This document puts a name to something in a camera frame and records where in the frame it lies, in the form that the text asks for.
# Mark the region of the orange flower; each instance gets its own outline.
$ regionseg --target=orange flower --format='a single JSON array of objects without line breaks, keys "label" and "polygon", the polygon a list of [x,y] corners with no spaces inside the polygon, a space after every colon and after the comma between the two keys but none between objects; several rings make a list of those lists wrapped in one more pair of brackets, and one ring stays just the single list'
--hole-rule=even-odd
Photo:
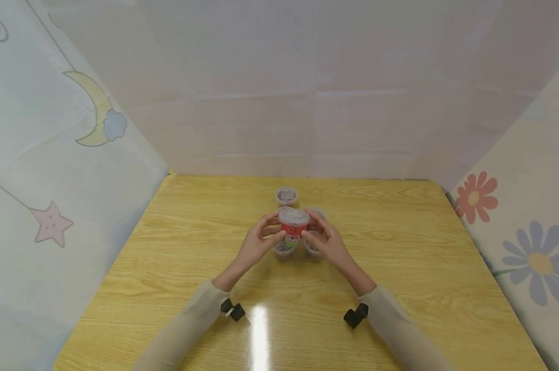
[{"label": "orange flower", "polygon": [[467,222],[473,224],[475,222],[475,211],[479,214],[479,218],[484,222],[489,222],[489,215],[485,209],[495,209],[498,207],[498,199],[493,196],[487,196],[498,187],[498,181],[493,177],[487,180],[487,173],[481,172],[479,179],[475,174],[470,174],[464,187],[459,187],[456,191],[459,197],[456,199],[456,214],[459,218],[463,215],[467,216]]}]

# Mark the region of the red label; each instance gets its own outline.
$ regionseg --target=red label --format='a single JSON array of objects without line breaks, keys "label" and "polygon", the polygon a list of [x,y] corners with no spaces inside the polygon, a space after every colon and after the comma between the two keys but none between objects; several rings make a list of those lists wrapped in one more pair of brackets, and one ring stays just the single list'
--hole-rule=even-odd
[{"label": "red label", "polygon": [[286,231],[287,235],[297,235],[300,236],[303,230],[306,230],[306,225],[303,226],[290,226],[288,224],[282,224],[281,229]]}]

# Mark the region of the flower center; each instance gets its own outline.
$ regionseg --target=flower center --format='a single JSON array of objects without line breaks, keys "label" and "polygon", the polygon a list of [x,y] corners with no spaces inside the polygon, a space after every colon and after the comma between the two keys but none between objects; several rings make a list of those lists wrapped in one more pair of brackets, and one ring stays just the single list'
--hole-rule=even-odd
[{"label": "flower center", "polygon": [[478,191],[473,191],[468,195],[468,204],[470,204],[471,206],[477,205],[478,201],[479,201],[479,192]]},{"label": "flower center", "polygon": [[539,274],[553,273],[553,263],[543,254],[534,253],[529,255],[529,264]]}]

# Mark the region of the black wrist strap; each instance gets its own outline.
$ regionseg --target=black wrist strap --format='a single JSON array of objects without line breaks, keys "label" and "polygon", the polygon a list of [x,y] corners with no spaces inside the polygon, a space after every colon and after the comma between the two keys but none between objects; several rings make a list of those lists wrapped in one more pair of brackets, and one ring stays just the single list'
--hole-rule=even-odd
[{"label": "black wrist strap", "polygon": [[368,305],[364,303],[360,303],[356,310],[349,309],[343,316],[345,322],[351,327],[352,329],[356,328],[361,321],[368,316]]},{"label": "black wrist strap", "polygon": [[222,303],[219,309],[226,314],[226,317],[230,316],[236,322],[246,315],[246,312],[244,312],[244,308],[242,308],[240,303],[232,305],[232,300],[229,298]]}]

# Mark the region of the beige sleeve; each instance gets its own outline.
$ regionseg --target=beige sleeve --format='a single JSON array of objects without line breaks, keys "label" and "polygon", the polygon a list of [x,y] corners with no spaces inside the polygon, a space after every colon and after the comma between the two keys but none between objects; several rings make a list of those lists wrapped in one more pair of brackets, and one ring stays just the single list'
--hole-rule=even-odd
[{"label": "beige sleeve", "polygon": [[452,370],[426,335],[407,317],[392,294],[377,286],[360,297],[368,320],[404,370]]},{"label": "beige sleeve", "polygon": [[134,371],[175,371],[220,314],[229,293],[206,281],[189,303],[159,333],[133,368]]}]

